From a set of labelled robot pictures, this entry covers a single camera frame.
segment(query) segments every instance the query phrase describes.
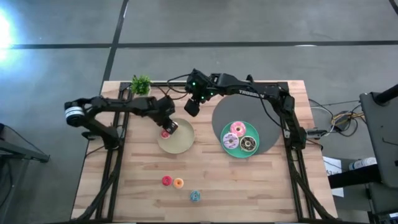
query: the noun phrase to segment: orange donut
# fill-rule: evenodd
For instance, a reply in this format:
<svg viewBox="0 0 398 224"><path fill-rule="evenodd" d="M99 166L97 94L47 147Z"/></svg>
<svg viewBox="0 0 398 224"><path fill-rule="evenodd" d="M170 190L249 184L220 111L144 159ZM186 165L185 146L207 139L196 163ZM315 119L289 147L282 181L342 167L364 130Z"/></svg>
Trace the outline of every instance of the orange donut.
<svg viewBox="0 0 398 224"><path fill-rule="evenodd" d="M181 178L176 178L173 185L176 189L181 189L184 186L184 181Z"/></svg>

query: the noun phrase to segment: pink donut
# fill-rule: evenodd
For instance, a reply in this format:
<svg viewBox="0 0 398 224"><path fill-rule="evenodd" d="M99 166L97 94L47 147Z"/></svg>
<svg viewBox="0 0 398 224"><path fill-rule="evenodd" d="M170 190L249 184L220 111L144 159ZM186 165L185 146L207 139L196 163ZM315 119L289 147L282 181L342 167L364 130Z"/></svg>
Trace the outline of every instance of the pink donut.
<svg viewBox="0 0 398 224"><path fill-rule="evenodd" d="M230 131L240 138L246 133L246 127L243 122L235 121L233 124L231 124Z"/></svg>

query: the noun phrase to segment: potted plant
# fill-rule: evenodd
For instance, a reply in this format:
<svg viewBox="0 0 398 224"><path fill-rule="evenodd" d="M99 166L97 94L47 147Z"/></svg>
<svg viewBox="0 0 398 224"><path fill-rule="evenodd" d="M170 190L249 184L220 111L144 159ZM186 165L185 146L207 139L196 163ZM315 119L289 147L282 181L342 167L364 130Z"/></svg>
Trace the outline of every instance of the potted plant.
<svg viewBox="0 0 398 224"><path fill-rule="evenodd" d="M137 96L149 96L150 94L150 79L146 75L136 77L134 75L131 81L131 91Z"/></svg>

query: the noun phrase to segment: gray concrete floor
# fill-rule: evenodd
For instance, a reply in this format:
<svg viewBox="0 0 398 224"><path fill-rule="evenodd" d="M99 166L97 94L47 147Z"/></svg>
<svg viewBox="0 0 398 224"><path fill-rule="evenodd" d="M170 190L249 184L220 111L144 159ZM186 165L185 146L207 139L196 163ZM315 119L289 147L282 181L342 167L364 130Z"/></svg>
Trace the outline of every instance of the gray concrete floor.
<svg viewBox="0 0 398 224"><path fill-rule="evenodd" d="M0 1L0 47L111 43L122 0ZM130 0L120 43L398 40L388 0ZM65 101L99 93L109 49L0 49L0 123L51 155L31 162L8 223L68 220L87 141L67 126ZM357 100L398 82L398 45L118 49L110 80L166 80L197 68L258 80L305 80L319 103ZM331 106L350 110L356 103ZM316 125L329 115L314 110ZM321 140L325 156L372 156L366 126ZM344 220L363 221L339 210Z"/></svg>

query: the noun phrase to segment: green plate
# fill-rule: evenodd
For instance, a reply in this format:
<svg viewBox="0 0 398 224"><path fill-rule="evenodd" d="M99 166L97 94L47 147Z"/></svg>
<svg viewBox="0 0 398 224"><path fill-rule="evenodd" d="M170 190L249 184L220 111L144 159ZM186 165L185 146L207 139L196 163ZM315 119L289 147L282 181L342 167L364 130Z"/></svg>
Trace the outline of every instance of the green plate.
<svg viewBox="0 0 398 224"><path fill-rule="evenodd" d="M247 158L251 155L253 155L257 149L259 148L260 145L260 137L259 137L259 133L257 132L257 130L249 123L245 122L245 121L240 121L242 123L244 123L245 127L246 127L246 133L244 134L244 136L250 136L253 137L256 140L257 146L256 148L252 151L252 152L245 152L241 149L241 146L239 145L236 149L227 149L225 148L224 144L222 143L223 141L223 136L229 132L229 129L231 127L231 125L236 122L233 121L229 124L227 124L223 131L221 132L221 137L220 137L220 142L221 145L223 147L223 149L231 156L236 157L236 158Z"/></svg>

